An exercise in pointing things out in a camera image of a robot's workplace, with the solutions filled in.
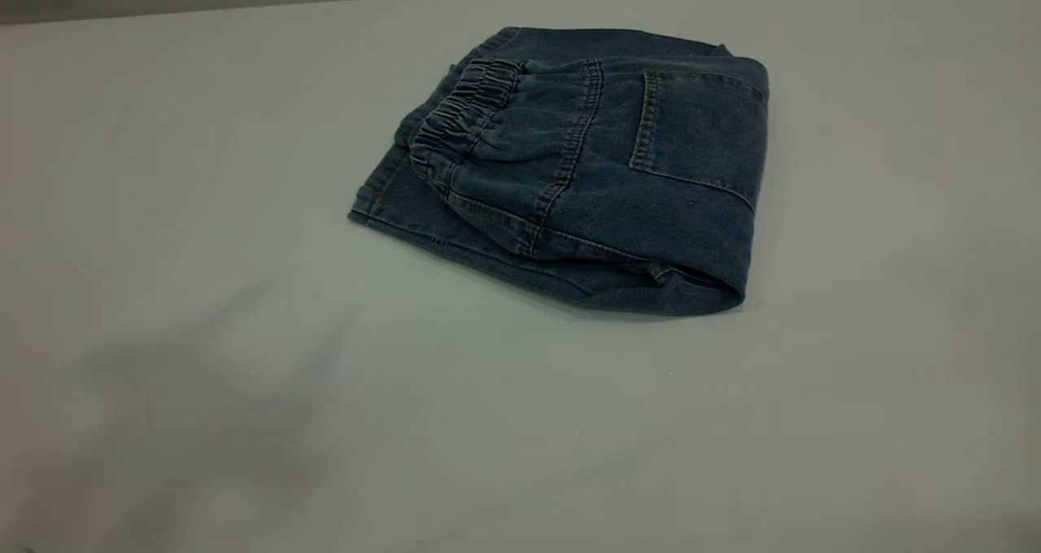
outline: blue denim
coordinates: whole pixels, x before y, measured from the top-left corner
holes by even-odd
[[[405,117],[350,218],[591,307],[744,300],[762,65],[629,30],[508,28]]]

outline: back pocket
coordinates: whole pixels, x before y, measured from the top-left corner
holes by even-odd
[[[741,198],[753,210],[766,156],[766,97],[713,72],[643,72],[629,167]]]

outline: wrinkled fabric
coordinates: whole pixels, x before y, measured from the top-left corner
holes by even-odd
[[[581,305],[721,311],[745,297],[768,97],[725,46],[504,29],[405,117],[349,217]]]

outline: white table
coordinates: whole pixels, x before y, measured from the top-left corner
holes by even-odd
[[[1041,549],[1035,0],[372,0],[0,30],[0,534],[37,553]],[[345,220],[499,28],[769,68],[750,299]]]

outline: pocket stitching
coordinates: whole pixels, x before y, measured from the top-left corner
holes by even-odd
[[[679,177],[677,175],[662,173],[651,165],[651,150],[654,146],[654,137],[658,128],[658,110],[661,96],[660,84],[662,75],[700,77],[706,79],[717,78],[720,81],[727,81],[729,83],[733,83],[733,85],[740,86],[742,90],[747,91],[747,93],[753,97],[759,98],[759,101],[765,104],[765,96],[762,91],[743,79],[731,77],[729,75],[715,74],[714,72],[657,72],[643,70],[643,110],[640,115],[640,122],[636,133],[636,145],[633,147],[633,155],[629,159],[629,167],[633,170],[651,175],[666,177],[678,181],[686,181],[688,183],[699,183],[699,185],[725,191],[739,197],[741,201],[743,201],[744,204],[747,205],[753,212],[755,212],[755,204],[750,201],[747,196],[737,191],[730,181],[701,175]]]
[[[643,111],[640,112],[640,124],[636,131],[636,146],[629,167],[637,171],[653,173],[650,162],[651,144],[654,142],[655,130],[658,127],[658,72],[643,71]]]

